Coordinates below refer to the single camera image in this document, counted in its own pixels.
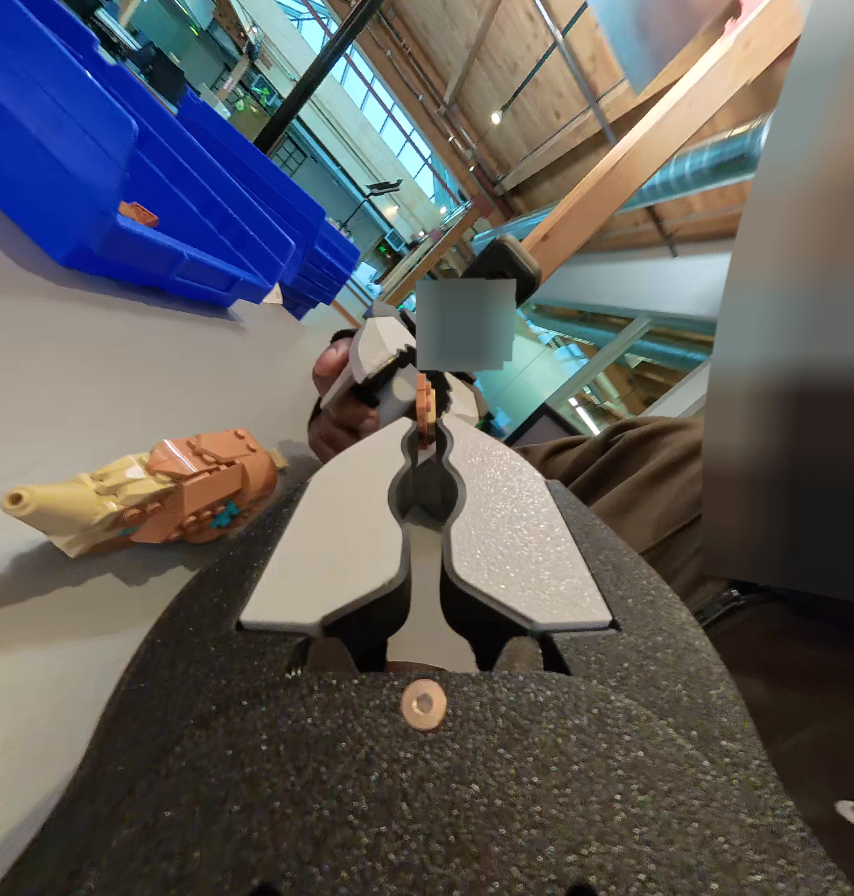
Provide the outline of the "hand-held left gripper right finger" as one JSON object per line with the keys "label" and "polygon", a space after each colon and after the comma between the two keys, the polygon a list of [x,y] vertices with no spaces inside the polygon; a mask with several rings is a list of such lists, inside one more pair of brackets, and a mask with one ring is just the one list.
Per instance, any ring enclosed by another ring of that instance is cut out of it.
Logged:
{"label": "hand-held left gripper right finger", "polygon": [[443,417],[437,437],[455,487],[443,543],[451,582],[529,633],[607,629],[612,613],[543,476],[458,417]]}

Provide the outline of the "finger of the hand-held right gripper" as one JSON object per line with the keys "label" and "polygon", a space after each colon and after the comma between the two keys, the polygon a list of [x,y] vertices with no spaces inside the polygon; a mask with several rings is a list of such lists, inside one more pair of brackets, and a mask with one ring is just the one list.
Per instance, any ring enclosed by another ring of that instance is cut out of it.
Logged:
{"label": "finger of the hand-held right gripper", "polygon": [[488,406],[476,379],[470,374],[437,373],[437,421],[458,418],[477,427],[488,414]]}
{"label": "finger of the hand-held right gripper", "polygon": [[406,417],[416,403],[419,372],[416,339],[395,317],[366,320],[350,349],[352,387],[357,398],[377,410],[385,427]]}

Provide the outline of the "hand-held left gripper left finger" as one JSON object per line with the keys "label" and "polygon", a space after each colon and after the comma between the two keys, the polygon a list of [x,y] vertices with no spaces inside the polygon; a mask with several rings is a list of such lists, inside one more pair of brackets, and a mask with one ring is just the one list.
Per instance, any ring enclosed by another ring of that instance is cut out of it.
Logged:
{"label": "hand-held left gripper left finger", "polygon": [[317,636],[405,590],[412,420],[400,419],[316,472],[243,608],[246,630]]}

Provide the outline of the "small orange tan brick piece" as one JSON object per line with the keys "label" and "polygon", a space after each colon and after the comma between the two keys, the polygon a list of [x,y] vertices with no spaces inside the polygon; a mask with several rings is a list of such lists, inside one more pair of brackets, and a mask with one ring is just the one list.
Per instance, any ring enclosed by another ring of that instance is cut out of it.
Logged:
{"label": "small orange tan brick piece", "polygon": [[437,399],[428,375],[419,373],[416,381],[415,420],[418,430],[418,444],[422,451],[427,450],[435,439],[437,419]]}

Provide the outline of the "orange and tan brick model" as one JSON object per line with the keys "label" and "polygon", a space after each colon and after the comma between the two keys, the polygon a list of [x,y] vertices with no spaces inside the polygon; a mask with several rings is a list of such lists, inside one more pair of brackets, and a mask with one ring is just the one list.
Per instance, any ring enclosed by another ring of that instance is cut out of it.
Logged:
{"label": "orange and tan brick model", "polygon": [[0,509],[77,558],[134,545],[208,544],[253,520],[279,476],[244,428],[164,439],[71,479],[18,486]]}

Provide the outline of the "blue plastic bin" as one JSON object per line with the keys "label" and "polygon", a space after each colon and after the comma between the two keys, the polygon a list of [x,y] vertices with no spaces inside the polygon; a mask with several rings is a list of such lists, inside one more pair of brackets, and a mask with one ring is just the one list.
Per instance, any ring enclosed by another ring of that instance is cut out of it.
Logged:
{"label": "blue plastic bin", "polygon": [[249,275],[252,284],[238,286],[236,295],[261,304],[295,250],[291,237],[147,86],[105,59],[99,40],[65,6],[54,1],[25,6],[138,129],[120,198],[156,216],[155,233]]}
{"label": "blue plastic bin", "polygon": [[230,308],[249,275],[119,215],[137,137],[23,2],[0,2],[0,210],[63,267]]}

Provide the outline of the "person's right forearm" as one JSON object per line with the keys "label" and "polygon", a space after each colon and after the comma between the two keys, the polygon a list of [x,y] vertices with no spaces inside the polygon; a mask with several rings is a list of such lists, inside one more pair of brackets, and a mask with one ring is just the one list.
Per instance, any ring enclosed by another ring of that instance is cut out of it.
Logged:
{"label": "person's right forearm", "polygon": [[567,487],[698,612],[725,588],[703,570],[703,427],[702,417],[640,417],[516,451]]}

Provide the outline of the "grey desk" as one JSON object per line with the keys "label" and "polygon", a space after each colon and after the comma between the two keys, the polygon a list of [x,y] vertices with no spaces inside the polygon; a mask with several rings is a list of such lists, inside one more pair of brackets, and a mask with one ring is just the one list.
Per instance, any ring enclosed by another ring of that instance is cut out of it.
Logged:
{"label": "grey desk", "polygon": [[[51,262],[0,212],[0,493],[166,435],[250,424],[302,446],[326,337],[276,306],[205,309]],[[70,559],[0,511],[0,878],[51,812],[151,625],[218,545]]]}

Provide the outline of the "person's right hand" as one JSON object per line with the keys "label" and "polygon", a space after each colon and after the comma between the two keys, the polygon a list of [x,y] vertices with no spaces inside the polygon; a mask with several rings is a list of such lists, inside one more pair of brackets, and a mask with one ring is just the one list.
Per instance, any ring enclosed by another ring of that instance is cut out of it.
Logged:
{"label": "person's right hand", "polygon": [[319,397],[309,417],[308,441],[312,453],[322,463],[380,428],[377,409],[362,401],[353,390],[342,395],[332,409],[321,408],[322,398],[347,367],[353,337],[353,329],[335,333],[311,372]]}

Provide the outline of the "nested blue plastic bins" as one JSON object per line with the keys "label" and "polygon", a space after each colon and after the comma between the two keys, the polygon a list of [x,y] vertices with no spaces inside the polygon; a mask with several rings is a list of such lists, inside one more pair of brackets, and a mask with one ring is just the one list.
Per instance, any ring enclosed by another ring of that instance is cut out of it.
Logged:
{"label": "nested blue plastic bins", "polygon": [[191,89],[178,106],[177,120],[294,242],[278,280],[284,308],[302,320],[318,305],[331,305],[361,256],[354,243],[275,162]]}

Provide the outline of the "black pole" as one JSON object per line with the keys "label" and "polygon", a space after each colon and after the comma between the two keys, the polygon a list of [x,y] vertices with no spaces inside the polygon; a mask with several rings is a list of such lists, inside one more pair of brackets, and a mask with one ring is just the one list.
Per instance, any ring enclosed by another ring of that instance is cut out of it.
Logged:
{"label": "black pole", "polygon": [[336,62],[343,56],[376,15],[382,1],[362,1],[351,8],[348,16],[338,25],[329,42],[301,75],[289,95],[278,107],[254,140],[254,146],[264,155],[274,151],[289,125],[298,117],[304,106],[330,74]]}

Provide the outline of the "dark trousers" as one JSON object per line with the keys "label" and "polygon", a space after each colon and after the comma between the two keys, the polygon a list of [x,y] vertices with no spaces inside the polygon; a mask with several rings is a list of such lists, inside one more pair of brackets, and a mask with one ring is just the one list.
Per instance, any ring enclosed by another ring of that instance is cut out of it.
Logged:
{"label": "dark trousers", "polygon": [[687,605],[785,789],[854,885],[854,602],[719,581]]}

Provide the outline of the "wooden post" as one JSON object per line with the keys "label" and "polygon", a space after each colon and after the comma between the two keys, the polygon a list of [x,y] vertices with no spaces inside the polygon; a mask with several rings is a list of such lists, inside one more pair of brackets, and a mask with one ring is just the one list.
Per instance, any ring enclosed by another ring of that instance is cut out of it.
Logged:
{"label": "wooden post", "polygon": [[806,1],[753,2],[737,24],[525,238],[542,282],[590,240],[645,182],[744,86],[799,39]]}

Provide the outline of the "silver ventilation duct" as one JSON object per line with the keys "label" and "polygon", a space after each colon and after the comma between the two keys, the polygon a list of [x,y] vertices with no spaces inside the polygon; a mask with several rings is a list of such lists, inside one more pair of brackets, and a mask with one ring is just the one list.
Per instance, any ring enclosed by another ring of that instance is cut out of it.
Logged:
{"label": "silver ventilation duct", "polygon": [[619,213],[750,181],[769,137],[774,111],[674,155],[619,209]]}

